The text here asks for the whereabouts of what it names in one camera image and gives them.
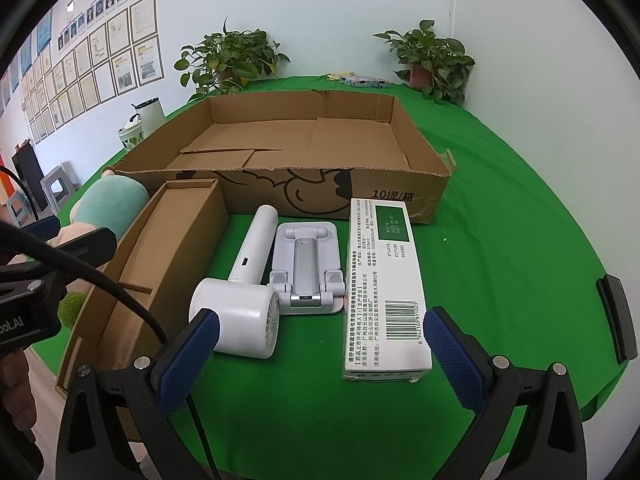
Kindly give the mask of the person's left hand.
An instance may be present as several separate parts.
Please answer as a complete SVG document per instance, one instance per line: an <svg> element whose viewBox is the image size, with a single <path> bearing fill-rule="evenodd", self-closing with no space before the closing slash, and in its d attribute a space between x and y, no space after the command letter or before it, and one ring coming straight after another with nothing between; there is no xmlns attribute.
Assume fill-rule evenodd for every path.
<svg viewBox="0 0 640 480"><path fill-rule="evenodd" d="M29 364L23 349L1 359L1 400L14 426L31 430L37 421L35 398L29 382Z"/></svg>

